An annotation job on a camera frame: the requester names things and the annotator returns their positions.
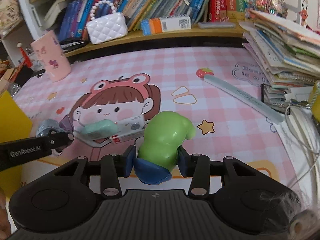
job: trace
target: green and blue toy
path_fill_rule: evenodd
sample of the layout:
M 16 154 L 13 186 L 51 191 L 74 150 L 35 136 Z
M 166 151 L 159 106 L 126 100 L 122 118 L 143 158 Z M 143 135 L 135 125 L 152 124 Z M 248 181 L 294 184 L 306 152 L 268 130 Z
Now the green and blue toy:
M 133 160 L 137 177 L 150 185 L 170 180 L 178 161 L 178 147 L 195 134 L 192 122 L 176 112 L 164 111 L 155 115 L 146 127 L 138 157 Z

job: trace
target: cartoon eye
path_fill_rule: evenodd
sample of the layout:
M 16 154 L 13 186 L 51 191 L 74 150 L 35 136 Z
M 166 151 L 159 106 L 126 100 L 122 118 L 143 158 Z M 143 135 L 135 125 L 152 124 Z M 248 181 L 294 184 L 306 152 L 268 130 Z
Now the cartoon eye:
M 106 85 L 106 82 L 101 81 L 101 82 L 98 82 L 97 84 L 95 84 L 93 89 L 94 90 L 100 90 L 100 89 L 104 88 L 105 85 Z
M 130 78 L 130 81 L 136 84 L 139 84 L 139 83 L 147 84 L 149 80 L 150 80 L 150 77 L 146 74 L 138 74 Z

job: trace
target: frog headband print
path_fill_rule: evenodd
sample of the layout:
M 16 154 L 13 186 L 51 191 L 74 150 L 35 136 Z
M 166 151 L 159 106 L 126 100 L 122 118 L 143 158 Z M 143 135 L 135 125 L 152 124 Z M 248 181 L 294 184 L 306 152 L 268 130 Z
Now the frog headband print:
M 145 84 L 148 84 L 150 77 L 147 74 L 133 75 L 129 80 L 119 80 L 117 82 L 110 83 L 108 80 L 101 80 L 93 85 L 90 90 L 91 95 L 82 103 L 82 107 L 88 103 L 96 94 L 113 87 L 132 87 L 140 92 L 143 99 L 149 97 L 148 90 L 145 88 Z

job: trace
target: white quilted handbag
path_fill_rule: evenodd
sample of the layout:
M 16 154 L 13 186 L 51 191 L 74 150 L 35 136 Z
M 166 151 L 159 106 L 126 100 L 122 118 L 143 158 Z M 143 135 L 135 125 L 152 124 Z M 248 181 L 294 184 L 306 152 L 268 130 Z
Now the white quilted handbag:
M 95 11 L 102 3 L 111 7 L 112 14 L 95 18 Z M 92 44 L 100 44 L 105 41 L 118 39 L 128 34 L 128 27 L 125 24 L 125 18 L 121 12 L 116 12 L 113 3 L 107 0 L 101 0 L 92 6 L 90 11 L 91 21 L 86 24 L 90 41 Z

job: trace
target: ribbed black plastic surface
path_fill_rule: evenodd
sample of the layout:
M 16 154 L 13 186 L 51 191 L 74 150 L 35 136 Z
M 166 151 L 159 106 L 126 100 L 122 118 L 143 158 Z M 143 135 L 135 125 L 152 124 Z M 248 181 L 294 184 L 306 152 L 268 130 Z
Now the ribbed black plastic surface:
M 10 240 L 251 240 L 284 239 L 253 236 L 223 224 L 209 204 L 188 198 L 183 190 L 128 190 L 104 200 L 87 222 L 71 230 L 40 234 L 19 229 Z

